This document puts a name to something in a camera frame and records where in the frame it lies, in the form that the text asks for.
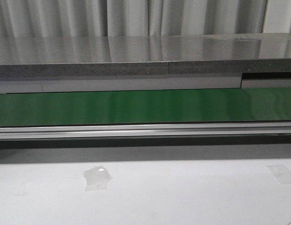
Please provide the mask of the grey panel under counter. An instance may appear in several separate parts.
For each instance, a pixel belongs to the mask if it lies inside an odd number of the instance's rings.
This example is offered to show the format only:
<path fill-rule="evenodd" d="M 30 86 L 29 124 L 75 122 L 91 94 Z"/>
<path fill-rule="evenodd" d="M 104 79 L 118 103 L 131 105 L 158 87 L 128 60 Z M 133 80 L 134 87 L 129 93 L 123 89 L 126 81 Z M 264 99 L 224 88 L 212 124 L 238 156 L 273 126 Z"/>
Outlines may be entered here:
<path fill-rule="evenodd" d="M 0 94 L 291 87 L 291 72 L 1 78 Z"/>

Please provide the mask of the clear tape patch left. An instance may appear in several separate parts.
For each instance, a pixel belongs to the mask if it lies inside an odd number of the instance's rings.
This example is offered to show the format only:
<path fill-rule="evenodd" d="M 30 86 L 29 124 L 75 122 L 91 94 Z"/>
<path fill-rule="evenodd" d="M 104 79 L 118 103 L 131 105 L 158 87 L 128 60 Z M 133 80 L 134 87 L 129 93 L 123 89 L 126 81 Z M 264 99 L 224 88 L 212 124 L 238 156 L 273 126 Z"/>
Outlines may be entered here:
<path fill-rule="evenodd" d="M 85 191 L 102 191 L 107 189 L 112 176 L 103 166 L 95 166 L 83 172 L 86 181 Z"/>

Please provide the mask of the clear tape patch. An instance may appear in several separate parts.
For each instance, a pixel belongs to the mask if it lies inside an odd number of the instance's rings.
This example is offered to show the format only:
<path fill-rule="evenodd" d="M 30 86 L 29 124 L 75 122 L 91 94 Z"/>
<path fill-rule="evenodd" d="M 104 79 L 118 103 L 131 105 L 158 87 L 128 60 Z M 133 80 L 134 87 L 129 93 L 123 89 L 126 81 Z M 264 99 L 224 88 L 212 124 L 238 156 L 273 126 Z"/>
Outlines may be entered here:
<path fill-rule="evenodd" d="M 291 171 L 284 165 L 267 165 L 267 168 L 284 185 L 291 185 Z"/>
<path fill-rule="evenodd" d="M 107 189 L 112 176 L 103 166 L 95 166 L 83 172 L 86 181 L 85 191 L 102 191 Z"/>

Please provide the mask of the green conveyor belt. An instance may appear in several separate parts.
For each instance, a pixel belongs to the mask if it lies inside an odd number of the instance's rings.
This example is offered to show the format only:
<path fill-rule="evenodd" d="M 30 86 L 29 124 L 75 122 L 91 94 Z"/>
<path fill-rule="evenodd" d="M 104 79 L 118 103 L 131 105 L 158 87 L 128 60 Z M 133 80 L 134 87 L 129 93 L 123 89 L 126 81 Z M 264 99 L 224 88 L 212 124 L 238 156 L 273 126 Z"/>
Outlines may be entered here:
<path fill-rule="evenodd" d="M 0 94 L 0 127 L 291 120 L 291 88 Z"/>

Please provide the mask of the dark granite counter slab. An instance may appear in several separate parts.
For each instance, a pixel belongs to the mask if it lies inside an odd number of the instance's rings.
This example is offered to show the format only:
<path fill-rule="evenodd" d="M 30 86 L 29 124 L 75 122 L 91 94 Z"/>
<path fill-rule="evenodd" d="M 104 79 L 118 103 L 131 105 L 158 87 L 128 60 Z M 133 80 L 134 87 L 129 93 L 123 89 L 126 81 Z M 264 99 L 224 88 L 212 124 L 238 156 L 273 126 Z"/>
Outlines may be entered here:
<path fill-rule="evenodd" d="M 291 34 L 0 38 L 0 80 L 291 72 Z"/>

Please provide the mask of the clear tape patch right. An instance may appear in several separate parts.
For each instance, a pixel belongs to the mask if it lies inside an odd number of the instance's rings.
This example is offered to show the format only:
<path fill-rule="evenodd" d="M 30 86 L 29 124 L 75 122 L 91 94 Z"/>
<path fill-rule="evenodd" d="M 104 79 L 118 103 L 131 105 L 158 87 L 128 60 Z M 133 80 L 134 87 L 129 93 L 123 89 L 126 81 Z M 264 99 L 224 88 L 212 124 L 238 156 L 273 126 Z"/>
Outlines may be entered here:
<path fill-rule="evenodd" d="M 267 168 L 284 185 L 291 185 L 291 171 L 284 165 L 267 165 Z"/>

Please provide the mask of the white pleated curtain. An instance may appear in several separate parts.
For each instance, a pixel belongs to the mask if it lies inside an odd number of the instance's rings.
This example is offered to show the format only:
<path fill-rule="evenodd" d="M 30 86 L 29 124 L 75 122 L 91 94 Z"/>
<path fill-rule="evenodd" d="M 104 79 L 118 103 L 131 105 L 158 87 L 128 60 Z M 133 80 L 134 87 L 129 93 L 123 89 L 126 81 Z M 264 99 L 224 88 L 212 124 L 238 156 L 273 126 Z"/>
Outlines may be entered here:
<path fill-rule="evenodd" d="M 0 38 L 291 33 L 291 0 L 0 0 Z"/>

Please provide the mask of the aluminium conveyor side rail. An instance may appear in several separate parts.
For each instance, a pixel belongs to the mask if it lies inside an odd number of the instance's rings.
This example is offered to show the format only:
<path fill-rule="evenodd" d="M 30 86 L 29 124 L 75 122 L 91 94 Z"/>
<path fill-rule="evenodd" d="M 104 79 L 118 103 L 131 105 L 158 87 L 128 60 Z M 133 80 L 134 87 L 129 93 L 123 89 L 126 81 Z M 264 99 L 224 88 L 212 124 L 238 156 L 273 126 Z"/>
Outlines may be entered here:
<path fill-rule="evenodd" d="M 0 127 L 0 140 L 291 134 L 291 121 Z"/>

